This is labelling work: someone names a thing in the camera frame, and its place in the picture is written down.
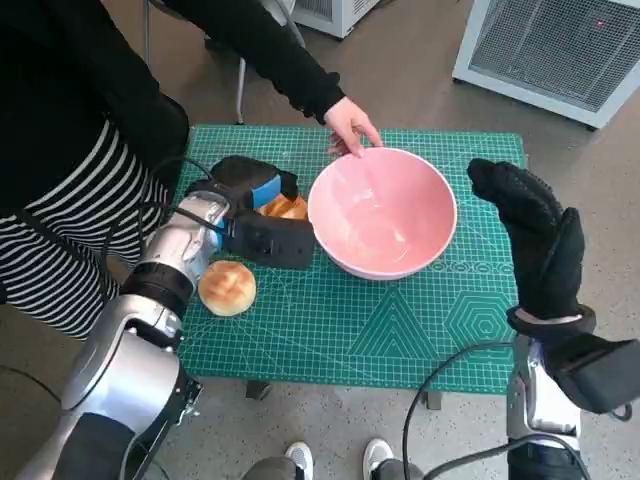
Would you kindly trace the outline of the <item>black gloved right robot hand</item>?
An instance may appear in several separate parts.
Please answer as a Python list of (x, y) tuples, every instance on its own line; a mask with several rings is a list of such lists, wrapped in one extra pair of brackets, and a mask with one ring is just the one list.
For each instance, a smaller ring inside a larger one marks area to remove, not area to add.
[(474, 159), (467, 174), (509, 236), (518, 306), (543, 321), (578, 315), (585, 251), (578, 210), (562, 207), (548, 184), (507, 162)]

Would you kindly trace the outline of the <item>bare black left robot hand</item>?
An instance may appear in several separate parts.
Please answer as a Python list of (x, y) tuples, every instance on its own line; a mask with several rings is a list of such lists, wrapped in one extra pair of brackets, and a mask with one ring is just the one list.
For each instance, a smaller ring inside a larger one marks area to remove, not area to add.
[(282, 194), (295, 200), (298, 176), (275, 165), (250, 157), (227, 156), (211, 171), (214, 184), (236, 209), (257, 209)]

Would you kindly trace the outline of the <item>person's hand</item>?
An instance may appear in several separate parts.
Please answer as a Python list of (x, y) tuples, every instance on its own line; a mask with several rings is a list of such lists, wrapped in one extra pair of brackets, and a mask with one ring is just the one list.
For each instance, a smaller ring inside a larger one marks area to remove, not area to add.
[(328, 149), (331, 154), (351, 153), (361, 157), (364, 152), (362, 137), (373, 147), (384, 146), (378, 130), (367, 114), (348, 97), (339, 100), (325, 113), (324, 122), (332, 131), (331, 146)]

